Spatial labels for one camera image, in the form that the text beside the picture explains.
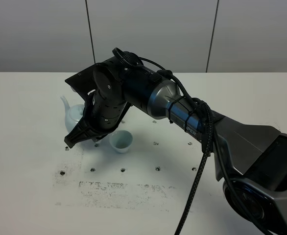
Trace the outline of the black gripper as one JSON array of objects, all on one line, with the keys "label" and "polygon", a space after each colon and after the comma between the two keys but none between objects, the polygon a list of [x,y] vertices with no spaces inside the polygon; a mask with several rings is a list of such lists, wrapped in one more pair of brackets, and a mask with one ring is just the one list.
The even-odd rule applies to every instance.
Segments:
[{"label": "black gripper", "polygon": [[69,148],[87,140],[98,142],[116,128],[126,106],[119,74],[119,71],[111,71],[111,67],[104,64],[94,66],[92,79],[95,86],[85,102],[84,119],[64,138]]}]

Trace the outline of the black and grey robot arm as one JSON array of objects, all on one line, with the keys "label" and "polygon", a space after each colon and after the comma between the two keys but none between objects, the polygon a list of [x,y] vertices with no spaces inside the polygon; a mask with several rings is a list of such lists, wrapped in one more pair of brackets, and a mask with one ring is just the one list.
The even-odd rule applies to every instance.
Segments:
[{"label": "black and grey robot arm", "polygon": [[118,48],[113,57],[71,76],[66,83],[84,99],[80,121],[64,141],[68,147],[103,139],[117,129],[131,106],[154,119],[167,118],[202,146],[202,159],[176,229],[180,234],[205,163],[215,158],[215,176],[232,209],[265,235],[287,235],[287,134],[268,125],[247,125],[191,97],[164,67]]}]

